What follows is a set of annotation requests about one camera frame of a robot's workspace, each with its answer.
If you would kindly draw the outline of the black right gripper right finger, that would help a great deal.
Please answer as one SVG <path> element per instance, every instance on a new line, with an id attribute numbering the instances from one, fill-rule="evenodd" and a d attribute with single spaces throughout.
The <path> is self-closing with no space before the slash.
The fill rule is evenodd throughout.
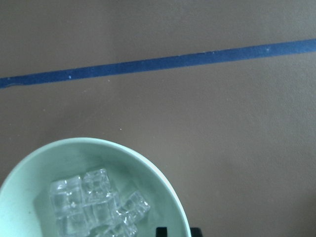
<path id="1" fill-rule="evenodd" d="M 198 227 L 190 227 L 191 237 L 203 237 L 203 233 Z"/>

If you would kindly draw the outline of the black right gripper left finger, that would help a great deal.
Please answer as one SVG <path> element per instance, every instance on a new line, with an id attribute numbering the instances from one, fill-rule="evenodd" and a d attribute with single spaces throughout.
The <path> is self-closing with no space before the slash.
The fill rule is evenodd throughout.
<path id="1" fill-rule="evenodd" d="M 167 227 L 157 227 L 156 237 L 167 237 Z"/>

